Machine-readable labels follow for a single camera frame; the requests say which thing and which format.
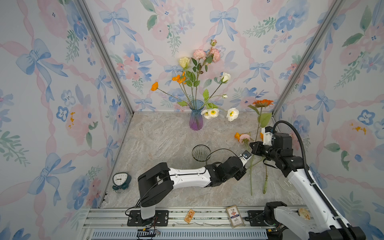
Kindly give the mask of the pink rose stem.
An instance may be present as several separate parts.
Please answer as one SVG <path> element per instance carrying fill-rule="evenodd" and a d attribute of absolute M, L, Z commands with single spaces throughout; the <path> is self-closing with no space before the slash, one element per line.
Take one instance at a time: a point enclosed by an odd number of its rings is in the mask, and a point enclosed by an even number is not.
<path fill-rule="evenodd" d="M 217 41 L 210 40 L 210 48 L 208 50 L 197 49 L 193 53 L 193 77 L 191 78 L 191 90 L 195 90 L 194 97 L 197 98 L 198 88 L 201 83 L 200 76 L 208 72 L 209 65 L 217 63 L 221 59 L 220 50 L 216 48 Z"/>

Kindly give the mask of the orange gerbera stem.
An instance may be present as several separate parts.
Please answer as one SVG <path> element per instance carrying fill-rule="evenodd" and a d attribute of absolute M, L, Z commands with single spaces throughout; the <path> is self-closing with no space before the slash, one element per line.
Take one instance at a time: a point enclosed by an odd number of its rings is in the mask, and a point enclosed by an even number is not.
<path fill-rule="evenodd" d="M 274 101 L 272 100 L 256 100 L 251 105 L 249 105 L 249 108 L 254 110 L 257 114 L 257 130 L 256 134 L 253 138 L 253 142 L 256 142 L 257 140 L 264 140 L 264 137 L 262 137 L 262 129 L 264 129 L 268 123 L 270 122 L 272 118 L 272 113 L 270 112 L 264 112 L 265 108 L 268 108 L 270 106 L 274 105 Z M 263 157 L 252 157 L 251 159 L 251 165 L 249 167 L 250 171 L 250 194 L 251 196 L 254 195 L 253 191 L 253 180 L 254 180 L 254 168 L 261 163 L 265 158 Z"/>

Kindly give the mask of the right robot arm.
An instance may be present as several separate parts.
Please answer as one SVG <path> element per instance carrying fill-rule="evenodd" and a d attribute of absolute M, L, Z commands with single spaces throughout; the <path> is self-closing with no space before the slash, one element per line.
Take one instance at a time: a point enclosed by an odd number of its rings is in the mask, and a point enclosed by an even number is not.
<path fill-rule="evenodd" d="M 275 133 L 271 145 L 261 141 L 250 143 L 252 154 L 273 161 L 305 201 L 310 218 L 302 218 L 281 202 L 265 206 L 264 219 L 269 225 L 282 224 L 302 240 L 364 240 L 360 227 L 353 227 L 325 196 L 313 179 L 303 157 L 294 156 L 292 138 Z"/>

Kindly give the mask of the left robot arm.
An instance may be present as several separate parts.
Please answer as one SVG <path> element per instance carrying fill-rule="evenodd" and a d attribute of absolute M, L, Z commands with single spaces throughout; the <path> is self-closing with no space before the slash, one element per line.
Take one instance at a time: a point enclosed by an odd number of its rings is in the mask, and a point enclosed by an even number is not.
<path fill-rule="evenodd" d="M 172 190 L 187 187 L 217 187 L 231 178 L 240 180 L 246 173 L 246 164 L 251 153 L 245 151 L 223 163 L 214 163 L 192 170 L 179 170 L 159 163 L 138 177 L 140 192 L 140 215 L 142 220 L 156 214 L 156 205 Z"/>

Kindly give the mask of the blue purple glass vase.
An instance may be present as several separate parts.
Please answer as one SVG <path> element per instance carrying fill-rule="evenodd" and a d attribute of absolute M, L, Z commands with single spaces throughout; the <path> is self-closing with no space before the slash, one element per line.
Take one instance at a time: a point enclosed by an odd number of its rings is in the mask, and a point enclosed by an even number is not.
<path fill-rule="evenodd" d="M 202 116 L 202 111 L 204 102 L 201 100 L 194 100 L 189 104 L 191 110 L 189 125 L 190 128 L 194 131 L 199 131 L 204 126 L 204 120 Z"/>

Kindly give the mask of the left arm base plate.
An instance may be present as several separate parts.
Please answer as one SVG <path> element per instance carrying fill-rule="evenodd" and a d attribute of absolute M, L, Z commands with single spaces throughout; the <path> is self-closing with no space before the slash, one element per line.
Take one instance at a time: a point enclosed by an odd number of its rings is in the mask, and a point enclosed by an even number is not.
<path fill-rule="evenodd" d="M 143 219 L 140 210 L 132 210 L 128 214 L 128 227 L 167 227 L 169 222 L 169 211 L 155 211 L 155 215 L 148 219 Z"/>

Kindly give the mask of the small white flower spray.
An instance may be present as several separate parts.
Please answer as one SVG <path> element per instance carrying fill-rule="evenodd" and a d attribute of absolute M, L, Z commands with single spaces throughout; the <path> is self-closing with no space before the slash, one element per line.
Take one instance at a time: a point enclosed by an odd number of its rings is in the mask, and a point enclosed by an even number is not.
<path fill-rule="evenodd" d="M 201 110 L 200 115 L 204 117 L 207 120 L 217 118 L 219 116 L 220 111 L 224 111 L 226 113 L 226 118 L 229 122 L 232 122 L 236 120 L 239 115 L 240 111 L 236 108 L 230 108 L 228 110 L 224 110 L 222 108 L 219 108 L 218 105 L 211 102 L 211 98 L 213 96 L 210 95 L 208 90 L 204 90 L 203 92 L 203 109 Z"/>

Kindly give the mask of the clear glass vase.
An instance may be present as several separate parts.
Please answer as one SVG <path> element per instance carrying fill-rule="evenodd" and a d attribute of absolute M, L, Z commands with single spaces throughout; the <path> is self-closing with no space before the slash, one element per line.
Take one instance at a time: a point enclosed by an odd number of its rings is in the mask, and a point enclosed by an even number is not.
<path fill-rule="evenodd" d="M 192 157 L 195 161 L 206 163 L 211 154 L 211 149 L 206 145 L 196 145 L 192 149 Z"/>

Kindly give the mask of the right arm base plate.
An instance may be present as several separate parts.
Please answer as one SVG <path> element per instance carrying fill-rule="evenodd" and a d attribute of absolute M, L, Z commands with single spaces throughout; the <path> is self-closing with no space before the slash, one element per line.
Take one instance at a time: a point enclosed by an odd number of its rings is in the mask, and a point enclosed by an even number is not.
<path fill-rule="evenodd" d="M 265 212 L 258 210 L 247 211 L 248 216 L 245 220 L 250 223 L 251 227 L 267 227 L 269 226 L 265 221 Z"/>

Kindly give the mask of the yellow rose stem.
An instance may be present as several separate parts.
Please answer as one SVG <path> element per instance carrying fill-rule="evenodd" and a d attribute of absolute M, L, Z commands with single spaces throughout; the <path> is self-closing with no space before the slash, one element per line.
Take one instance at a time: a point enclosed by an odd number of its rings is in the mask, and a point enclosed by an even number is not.
<path fill-rule="evenodd" d="M 190 104 L 197 98 L 197 87 L 195 86 L 197 83 L 197 76 L 194 70 L 190 71 L 191 60 L 192 59 L 189 57 L 182 57 L 179 59 L 179 66 L 182 68 L 182 72 L 177 80 Z"/>

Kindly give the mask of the white rose bud stem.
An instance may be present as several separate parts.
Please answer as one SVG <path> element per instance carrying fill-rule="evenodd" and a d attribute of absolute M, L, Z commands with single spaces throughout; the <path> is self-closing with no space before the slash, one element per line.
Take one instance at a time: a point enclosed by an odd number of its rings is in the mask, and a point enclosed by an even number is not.
<path fill-rule="evenodd" d="M 209 100 L 215 95 L 215 93 L 219 90 L 219 88 L 227 84 L 231 80 L 232 76 L 228 73 L 223 72 L 222 76 L 217 79 L 218 81 L 218 87 L 213 91 L 213 93 L 210 94 L 209 90 L 204 90 L 203 92 L 203 98 L 204 98 L 204 103 L 208 104 Z"/>

